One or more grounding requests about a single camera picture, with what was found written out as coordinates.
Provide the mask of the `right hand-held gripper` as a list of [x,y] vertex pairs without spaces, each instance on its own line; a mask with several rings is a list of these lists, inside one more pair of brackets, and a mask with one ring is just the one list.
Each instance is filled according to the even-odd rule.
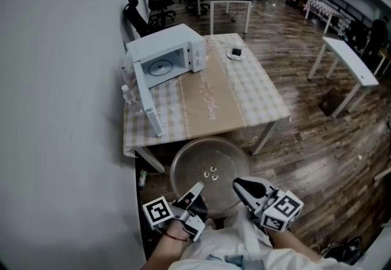
[[275,188],[264,178],[235,178],[233,189],[244,205],[249,207],[249,219],[258,228],[283,232],[298,218],[304,207],[304,203],[291,191]]

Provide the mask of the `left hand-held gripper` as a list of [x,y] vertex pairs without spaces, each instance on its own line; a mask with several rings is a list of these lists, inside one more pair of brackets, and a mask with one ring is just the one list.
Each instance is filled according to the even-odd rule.
[[199,181],[182,198],[172,203],[165,197],[160,197],[143,205],[142,209],[151,229],[163,233],[169,228],[171,221],[178,221],[189,239],[197,241],[205,229],[208,215],[208,207],[200,196],[204,187]]

